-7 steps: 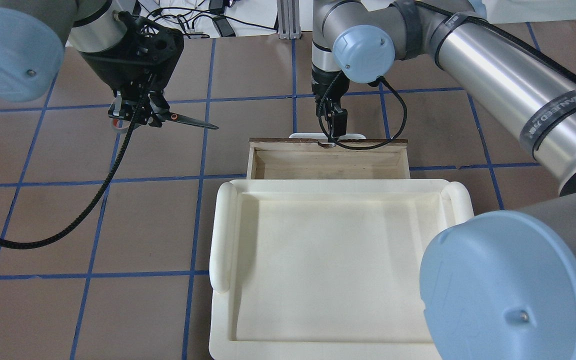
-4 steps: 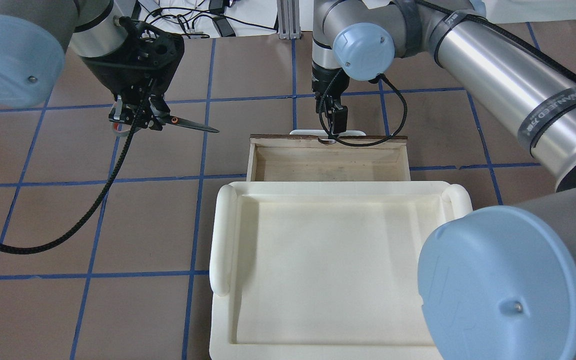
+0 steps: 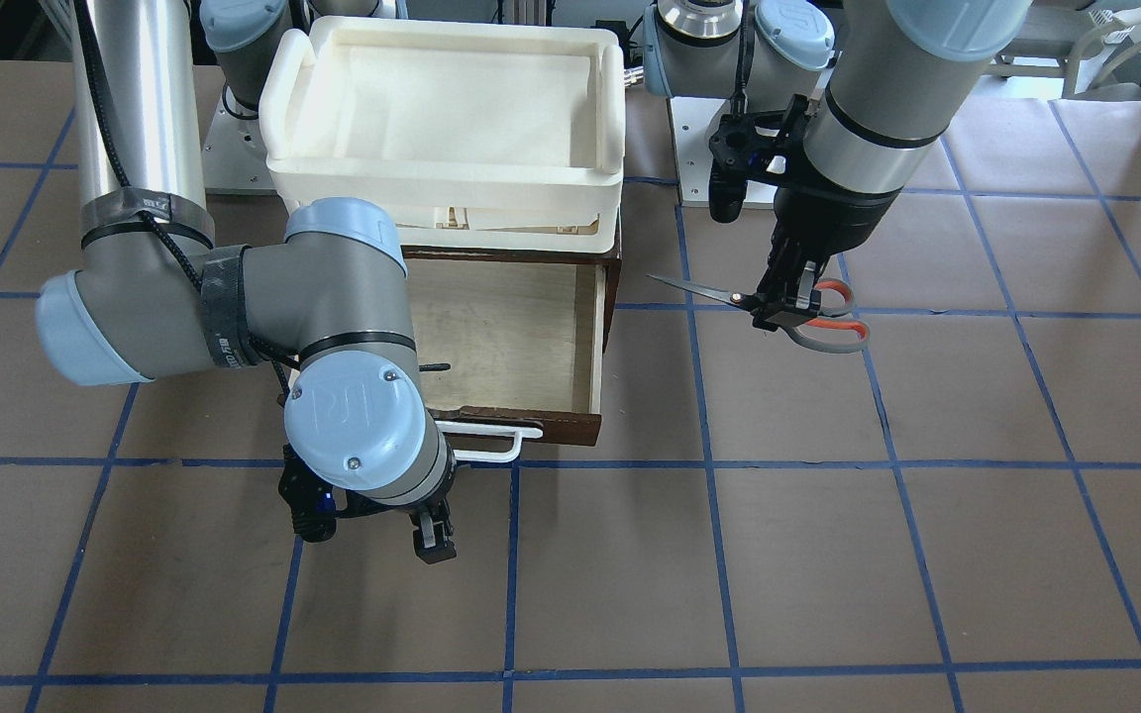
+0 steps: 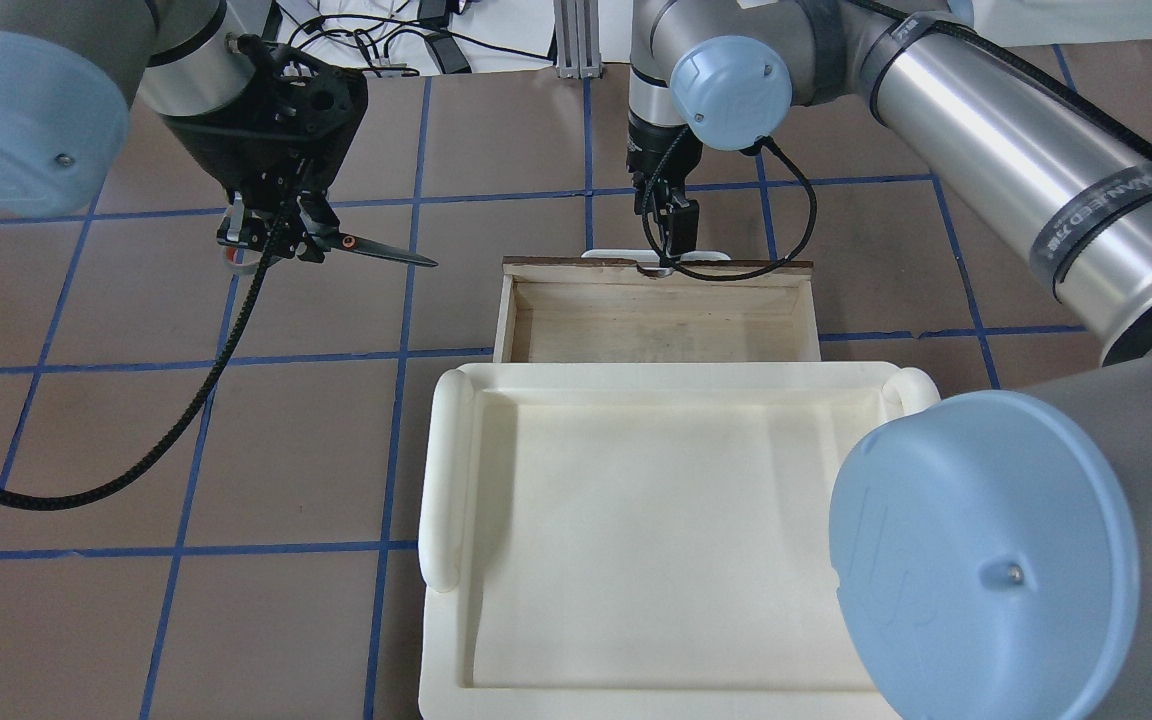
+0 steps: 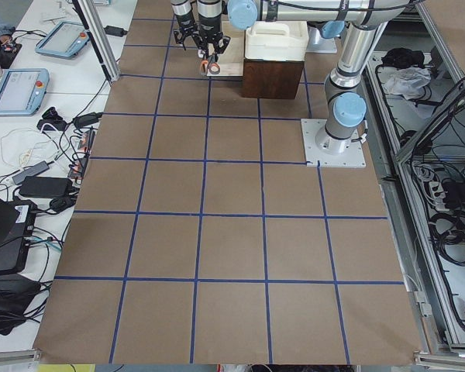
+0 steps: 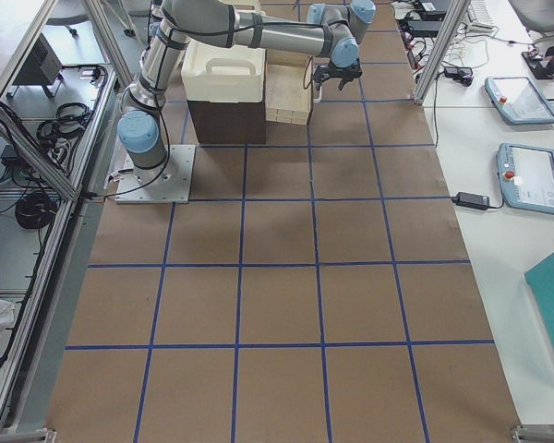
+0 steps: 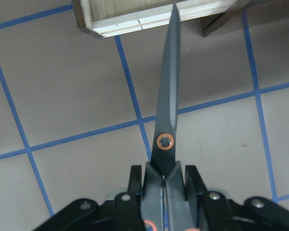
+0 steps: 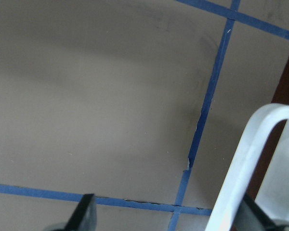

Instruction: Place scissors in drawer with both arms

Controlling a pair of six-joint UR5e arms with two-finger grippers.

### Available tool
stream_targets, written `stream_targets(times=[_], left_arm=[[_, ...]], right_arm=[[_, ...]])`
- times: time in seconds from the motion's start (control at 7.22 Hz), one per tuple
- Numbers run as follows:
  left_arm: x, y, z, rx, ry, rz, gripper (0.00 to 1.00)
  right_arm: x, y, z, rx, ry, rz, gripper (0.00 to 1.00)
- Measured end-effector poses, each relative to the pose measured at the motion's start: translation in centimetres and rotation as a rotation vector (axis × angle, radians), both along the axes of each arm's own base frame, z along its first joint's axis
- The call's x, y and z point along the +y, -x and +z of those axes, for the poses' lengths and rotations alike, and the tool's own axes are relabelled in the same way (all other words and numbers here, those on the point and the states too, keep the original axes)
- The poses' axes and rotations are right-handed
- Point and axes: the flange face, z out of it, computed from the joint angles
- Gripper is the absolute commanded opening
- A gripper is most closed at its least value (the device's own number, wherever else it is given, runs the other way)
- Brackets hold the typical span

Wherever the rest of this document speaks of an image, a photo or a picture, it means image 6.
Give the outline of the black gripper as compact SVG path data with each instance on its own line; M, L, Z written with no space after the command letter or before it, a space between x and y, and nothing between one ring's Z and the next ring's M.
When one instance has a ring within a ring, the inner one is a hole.
M327 65L318 65L312 78L315 90L320 90L325 81L338 78L340 80L338 91L343 91L346 83L361 78L362 74L363 70L359 63L351 64L348 67L338 67L332 63L328 63Z

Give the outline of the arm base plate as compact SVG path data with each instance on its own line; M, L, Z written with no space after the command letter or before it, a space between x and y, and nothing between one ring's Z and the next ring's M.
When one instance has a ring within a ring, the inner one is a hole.
M114 200L119 204L187 204L196 155L195 145L171 145L170 160L154 170L136 169L127 154Z

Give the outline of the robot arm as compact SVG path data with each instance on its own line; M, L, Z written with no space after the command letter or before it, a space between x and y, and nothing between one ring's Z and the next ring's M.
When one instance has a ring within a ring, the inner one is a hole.
M173 71L198 44L228 64L244 65L251 52L281 51L323 59L312 74L316 89L360 78L359 45L376 16L371 1L347 6L314 4L306 21L264 15L223 1L162 1L162 20L137 77L126 87L116 134L133 162L138 187L166 183L172 176L171 148L164 142L163 107Z

